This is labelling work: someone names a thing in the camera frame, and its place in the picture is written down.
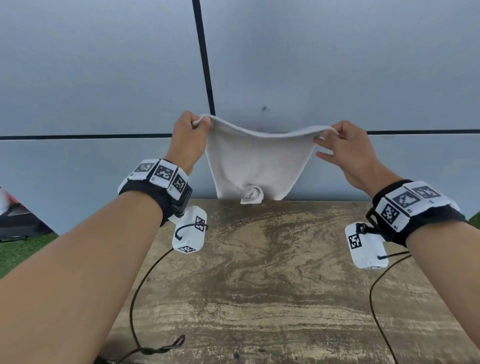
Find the wood grain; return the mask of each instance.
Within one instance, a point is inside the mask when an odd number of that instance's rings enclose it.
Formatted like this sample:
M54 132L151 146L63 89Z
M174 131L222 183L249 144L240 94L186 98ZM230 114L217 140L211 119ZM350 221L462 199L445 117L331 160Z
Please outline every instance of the wood grain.
M384 271L356 268L344 228L364 220L360 202L192 200L208 213L197 253L170 253L137 298L141 344L166 354L126 363L392 363L370 313L368 293ZM119 358L134 348L128 309L149 267L171 248L173 224L159 230L105 347ZM386 244L387 252L402 247ZM480 353L413 258L373 292L377 317L402 363L480 363Z

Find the black stripe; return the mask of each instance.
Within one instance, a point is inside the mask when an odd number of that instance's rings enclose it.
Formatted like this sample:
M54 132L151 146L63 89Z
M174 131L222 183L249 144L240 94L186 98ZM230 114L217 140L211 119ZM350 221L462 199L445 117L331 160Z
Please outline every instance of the black stripe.
M480 134L480 129L444 129L444 130L371 130L368 135L442 135L442 134Z
M383 130L369 131L368 135L442 135L442 134L480 134L480 129L451 129L451 130ZM172 134L83 134L83 135L18 135L0 136L2 140L60 140L60 139L143 139L143 138L171 138Z
M195 15L195 24L197 25L198 45L200 47L200 56L204 67L205 87L207 89L208 106L210 114L215 115L215 105L213 103L212 80L210 79L210 68L208 67L207 45L205 43L204 23L202 20L202 8L200 0L192 0L193 14Z
M171 138L172 134L93 134L93 135L25 135L0 136L1 140L59 140L59 139L142 139Z

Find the green grass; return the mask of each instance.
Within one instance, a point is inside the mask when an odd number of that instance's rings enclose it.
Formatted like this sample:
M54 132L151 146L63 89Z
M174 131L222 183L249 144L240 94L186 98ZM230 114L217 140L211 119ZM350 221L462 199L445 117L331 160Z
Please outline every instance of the green grass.
M472 217L469 222L480 229L480 213ZM0 278L56 237L57 235L52 233L22 242L0 243Z

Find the person's right arm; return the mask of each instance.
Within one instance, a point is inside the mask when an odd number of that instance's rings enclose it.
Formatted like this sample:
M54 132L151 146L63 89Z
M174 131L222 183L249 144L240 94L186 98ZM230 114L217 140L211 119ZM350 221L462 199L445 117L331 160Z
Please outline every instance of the person's right arm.
M402 180L384 166L363 129L348 121L333 125L314 142L333 151L317 157L339 166L347 181L374 197ZM422 226L407 238L407 247L453 316L480 349L480 230L465 222Z

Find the person's left arm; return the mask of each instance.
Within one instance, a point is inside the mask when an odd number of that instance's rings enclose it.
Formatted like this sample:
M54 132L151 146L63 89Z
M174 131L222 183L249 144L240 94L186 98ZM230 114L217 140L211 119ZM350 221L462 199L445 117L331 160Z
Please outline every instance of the person's left arm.
M165 156L187 174L210 126L193 129L197 119L181 115ZM162 217L151 197L125 192L0 280L0 363L93 363Z

